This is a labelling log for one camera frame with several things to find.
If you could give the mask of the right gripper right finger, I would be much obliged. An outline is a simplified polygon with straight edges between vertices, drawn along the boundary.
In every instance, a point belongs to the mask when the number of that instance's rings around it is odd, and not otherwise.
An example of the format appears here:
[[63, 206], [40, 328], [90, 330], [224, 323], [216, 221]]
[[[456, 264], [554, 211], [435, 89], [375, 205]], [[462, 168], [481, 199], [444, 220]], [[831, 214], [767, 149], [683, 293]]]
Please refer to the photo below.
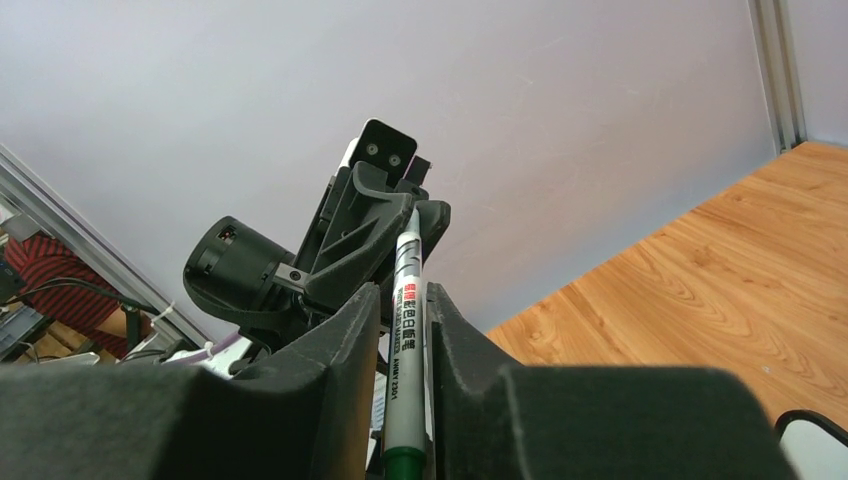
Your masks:
[[792, 479], [752, 392], [686, 366], [526, 366], [428, 287], [439, 479]]

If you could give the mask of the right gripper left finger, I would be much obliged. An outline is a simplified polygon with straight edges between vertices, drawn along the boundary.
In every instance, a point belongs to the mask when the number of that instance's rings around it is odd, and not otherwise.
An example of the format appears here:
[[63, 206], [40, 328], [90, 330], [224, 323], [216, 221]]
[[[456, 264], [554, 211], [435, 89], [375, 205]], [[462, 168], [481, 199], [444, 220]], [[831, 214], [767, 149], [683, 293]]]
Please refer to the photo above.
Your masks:
[[200, 367], [6, 366], [5, 479], [361, 479], [380, 293], [223, 379]]

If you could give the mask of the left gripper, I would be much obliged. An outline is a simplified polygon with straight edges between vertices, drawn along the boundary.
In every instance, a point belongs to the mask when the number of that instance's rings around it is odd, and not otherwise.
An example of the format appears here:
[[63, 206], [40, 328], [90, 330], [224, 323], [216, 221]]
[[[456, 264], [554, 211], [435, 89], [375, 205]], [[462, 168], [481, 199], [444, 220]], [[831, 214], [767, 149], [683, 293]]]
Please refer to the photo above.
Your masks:
[[[306, 274], [302, 302], [319, 312], [335, 312], [364, 284], [386, 292], [392, 284], [397, 237], [414, 206], [397, 193], [389, 174], [366, 162], [342, 168], [332, 178], [293, 266]], [[451, 222], [451, 206], [441, 200], [416, 203], [425, 264]]]

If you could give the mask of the green whiteboard marker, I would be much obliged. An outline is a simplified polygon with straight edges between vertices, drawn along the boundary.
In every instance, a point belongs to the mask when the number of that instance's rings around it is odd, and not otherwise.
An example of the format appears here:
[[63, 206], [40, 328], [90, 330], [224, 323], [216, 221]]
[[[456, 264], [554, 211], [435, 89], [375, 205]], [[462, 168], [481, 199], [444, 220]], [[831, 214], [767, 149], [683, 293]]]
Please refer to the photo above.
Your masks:
[[388, 480], [421, 479], [427, 461], [422, 265], [420, 214], [414, 209], [396, 242], [383, 423]]

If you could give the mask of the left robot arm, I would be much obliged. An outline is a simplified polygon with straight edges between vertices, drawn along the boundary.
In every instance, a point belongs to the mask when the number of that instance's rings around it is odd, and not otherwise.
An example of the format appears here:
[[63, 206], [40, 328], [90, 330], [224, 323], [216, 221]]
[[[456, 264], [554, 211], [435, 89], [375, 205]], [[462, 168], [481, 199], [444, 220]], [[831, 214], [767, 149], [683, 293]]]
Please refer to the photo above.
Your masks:
[[391, 322], [396, 241], [416, 211], [422, 256], [429, 257], [451, 222], [448, 202], [422, 183], [428, 162], [412, 161], [398, 179], [360, 162], [330, 179], [305, 238], [293, 253], [226, 216], [201, 238], [183, 268], [183, 286], [202, 311], [238, 326], [250, 341], [241, 358], [227, 343], [206, 351], [169, 351], [160, 364], [202, 366], [225, 378], [244, 377], [255, 363], [315, 329], [364, 284], [380, 289], [380, 330]]

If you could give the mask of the white whiteboard black frame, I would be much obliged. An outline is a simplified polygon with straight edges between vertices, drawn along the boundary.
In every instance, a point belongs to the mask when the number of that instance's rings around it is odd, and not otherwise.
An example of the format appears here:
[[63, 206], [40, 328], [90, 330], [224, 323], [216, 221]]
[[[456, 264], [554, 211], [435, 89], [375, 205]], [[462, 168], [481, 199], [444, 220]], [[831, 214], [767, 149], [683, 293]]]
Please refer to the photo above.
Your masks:
[[779, 443], [799, 479], [847, 480], [847, 430], [812, 410], [790, 410], [775, 424]]

